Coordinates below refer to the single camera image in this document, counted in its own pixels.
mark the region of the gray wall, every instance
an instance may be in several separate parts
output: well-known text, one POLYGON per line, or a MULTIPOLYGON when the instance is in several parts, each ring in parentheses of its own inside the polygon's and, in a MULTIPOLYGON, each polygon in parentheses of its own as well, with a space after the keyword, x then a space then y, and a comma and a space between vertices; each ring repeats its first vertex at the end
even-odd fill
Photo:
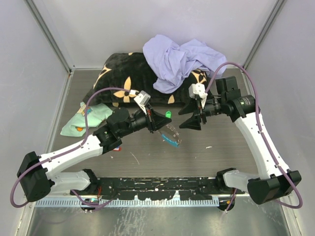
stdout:
POLYGON ((0 235, 9 236, 21 213, 10 205, 11 187, 24 155, 46 149, 66 71, 24 1, 0 2, 0 32, 0 235))
POLYGON ((249 68, 270 136, 302 175, 298 214, 307 235, 315 232, 314 12, 314 0, 287 1, 249 68))
POLYGON ((34 0, 67 60, 101 68, 112 53, 141 52, 165 34, 206 42, 244 63, 276 0, 34 0))

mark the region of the green object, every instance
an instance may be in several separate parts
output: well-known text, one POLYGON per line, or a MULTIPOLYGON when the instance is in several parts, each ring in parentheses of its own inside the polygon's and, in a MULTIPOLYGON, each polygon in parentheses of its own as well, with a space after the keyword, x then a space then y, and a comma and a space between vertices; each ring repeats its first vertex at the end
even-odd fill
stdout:
POLYGON ((171 111, 167 111, 167 112, 165 113, 165 116, 166 116, 167 118, 170 118, 170 119, 171 119, 171 117, 172 117, 171 111))
MULTIPOLYGON (((85 134, 85 103, 80 103, 78 112, 68 121, 61 130, 61 135, 71 137, 81 137, 85 134)), ((98 127, 103 120, 107 119, 113 111, 105 104, 101 103, 88 107, 88 125, 89 127, 98 127)))

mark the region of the crumpled fabric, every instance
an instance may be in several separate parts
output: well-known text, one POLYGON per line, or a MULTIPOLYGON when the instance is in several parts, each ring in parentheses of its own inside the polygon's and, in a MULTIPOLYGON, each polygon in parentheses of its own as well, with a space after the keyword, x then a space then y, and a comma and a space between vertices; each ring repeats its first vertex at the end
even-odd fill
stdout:
MULTIPOLYGON (((162 93, 174 92, 193 70, 200 69, 211 77, 214 71, 226 62, 225 55, 197 39, 179 46, 170 38, 160 34, 143 46, 143 54, 157 75, 153 88, 162 93)), ((216 78, 222 77, 225 69, 226 66, 223 66, 216 78)))

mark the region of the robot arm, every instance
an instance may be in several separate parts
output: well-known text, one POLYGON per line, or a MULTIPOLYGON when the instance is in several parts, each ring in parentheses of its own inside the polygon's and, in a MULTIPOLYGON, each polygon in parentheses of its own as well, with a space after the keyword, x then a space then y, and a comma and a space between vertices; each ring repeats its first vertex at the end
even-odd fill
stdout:
POLYGON ((292 187, 285 179, 278 166, 281 166, 291 178, 295 186, 301 181, 298 171, 291 171, 279 155, 273 144, 259 113, 262 132, 264 133, 273 154, 279 162, 275 164, 257 126, 255 116, 255 99, 251 95, 241 96, 235 77, 216 80, 220 98, 212 97, 206 100, 204 85, 196 84, 189 88, 191 101, 179 114, 193 112, 190 119, 180 125, 180 128, 201 130, 200 123, 207 122, 206 117, 219 114, 228 115, 243 134, 255 159, 258 175, 243 173, 230 168, 217 173, 216 184, 220 191, 237 188, 249 193, 253 201, 262 204, 273 199, 288 195, 292 187))
POLYGON ((31 152, 24 157, 17 176, 28 168, 45 159, 50 161, 36 167, 21 179, 21 186, 28 202, 35 202, 49 193, 68 191, 69 189, 86 190, 93 193, 97 188, 97 178, 91 170, 84 169, 77 173, 61 171, 88 158, 107 153, 122 144, 121 138, 147 128, 151 133, 161 129, 172 120, 155 112, 148 103, 150 96, 140 92, 135 101, 140 109, 131 117, 126 108, 117 108, 108 117, 107 123, 87 137, 86 142, 77 150, 82 141, 63 149, 37 156, 31 152), (62 157, 52 157, 65 153, 62 157))

